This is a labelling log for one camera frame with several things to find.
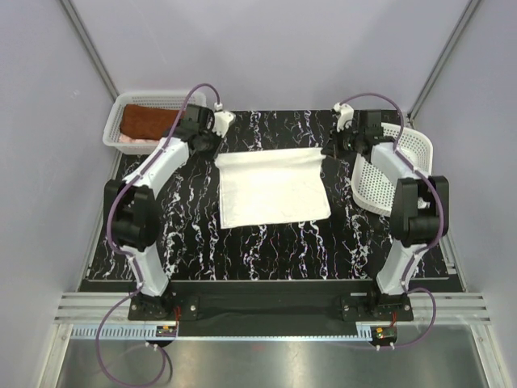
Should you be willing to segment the white towel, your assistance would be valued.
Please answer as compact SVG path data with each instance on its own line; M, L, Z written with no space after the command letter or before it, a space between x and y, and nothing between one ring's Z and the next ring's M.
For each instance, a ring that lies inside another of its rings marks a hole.
M321 148L219 154L223 229L318 221L331 215Z

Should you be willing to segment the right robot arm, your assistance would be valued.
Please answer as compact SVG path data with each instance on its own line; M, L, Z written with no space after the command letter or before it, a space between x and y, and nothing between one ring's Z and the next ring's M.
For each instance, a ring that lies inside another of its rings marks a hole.
M414 166L398 147L398 139L384 134L379 111L358 120L346 103L336 104L333 111L338 121L322 154L338 159L355 153L395 188L389 215L393 243L374 285L358 306L381 321L410 310L410 278L422 256L447 232L449 183Z

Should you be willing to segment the white oval laundry basket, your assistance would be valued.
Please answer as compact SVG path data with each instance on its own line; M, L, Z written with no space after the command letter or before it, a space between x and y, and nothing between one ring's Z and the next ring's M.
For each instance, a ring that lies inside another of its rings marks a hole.
M432 163L430 139L405 128L395 150L391 144L383 145L374 153L372 163L356 156L351 177L353 200L360 208L387 217L391 214L397 180L414 178L416 171L430 175Z

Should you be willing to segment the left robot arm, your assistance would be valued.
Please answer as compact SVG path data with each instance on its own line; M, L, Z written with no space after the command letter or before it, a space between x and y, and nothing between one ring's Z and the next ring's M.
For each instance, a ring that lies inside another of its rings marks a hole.
M234 121L235 115L220 104L189 104L134 172L106 183L103 217L108 244L128 261L137 283L129 297L131 320L164 320L178 313L158 254L158 195L193 154L213 160Z

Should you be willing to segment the right connector board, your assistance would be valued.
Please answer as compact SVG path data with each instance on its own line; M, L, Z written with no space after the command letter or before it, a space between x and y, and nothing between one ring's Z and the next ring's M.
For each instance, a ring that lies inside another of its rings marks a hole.
M394 338L397 336L397 328L394 326L389 327L376 327L375 328L375 338L382 340L387 338Z

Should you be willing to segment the brown towel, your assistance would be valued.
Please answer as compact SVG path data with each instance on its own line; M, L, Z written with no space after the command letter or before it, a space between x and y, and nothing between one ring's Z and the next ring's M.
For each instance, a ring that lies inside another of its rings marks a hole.
M136 139L159 141L170 130L178 114L179 110L128 104L123 111L120 132Z

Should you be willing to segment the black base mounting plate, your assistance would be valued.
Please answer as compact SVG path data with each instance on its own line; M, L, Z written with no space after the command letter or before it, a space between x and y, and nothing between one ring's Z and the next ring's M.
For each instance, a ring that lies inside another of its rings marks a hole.
M173 280L160 297L132 297L128 318L195 321L222 314L414 320L408 295L385 296L372 280Z

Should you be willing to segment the aluminium frame rail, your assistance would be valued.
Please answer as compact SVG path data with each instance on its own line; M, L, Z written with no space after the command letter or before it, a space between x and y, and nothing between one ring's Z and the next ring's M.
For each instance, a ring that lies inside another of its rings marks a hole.
M123 293L65 293L55 314L55 323L99 323ZM435 293L435 322L445 324L488 325L490 315L480 293ZM414 321L424 324L431 319L431 299L424 292L410 295Z

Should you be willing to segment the connector board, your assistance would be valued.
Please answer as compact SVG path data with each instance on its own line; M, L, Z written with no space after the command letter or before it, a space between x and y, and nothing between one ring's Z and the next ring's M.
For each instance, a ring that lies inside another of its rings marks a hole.
M156 328L157 337L175 337L177 332L177 325L158 325Z
M397 336L397 328L394 326L389 327L376 327L375 328L375 338L382 340L387 338L394 338Z

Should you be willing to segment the white rectangular mesh basket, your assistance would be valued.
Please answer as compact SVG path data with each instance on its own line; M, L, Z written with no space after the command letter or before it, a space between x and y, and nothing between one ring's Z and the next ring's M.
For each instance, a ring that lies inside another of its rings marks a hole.
M134 91L119 95L103 130L103 144L123 154L151 154L179 114L186 91Z

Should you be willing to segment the pink towel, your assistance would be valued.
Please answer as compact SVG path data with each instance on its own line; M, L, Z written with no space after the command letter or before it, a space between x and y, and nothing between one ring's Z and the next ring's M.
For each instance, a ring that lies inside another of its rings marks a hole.
M158 141L149 139L136 139L121 133L119 136L119 143L155 146L158 144Z

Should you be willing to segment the left connector board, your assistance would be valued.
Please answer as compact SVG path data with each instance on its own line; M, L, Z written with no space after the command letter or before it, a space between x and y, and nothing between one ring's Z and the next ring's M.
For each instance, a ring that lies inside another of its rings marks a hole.
M177 325L158 325L156 328L157 337L175 337L177 332Z

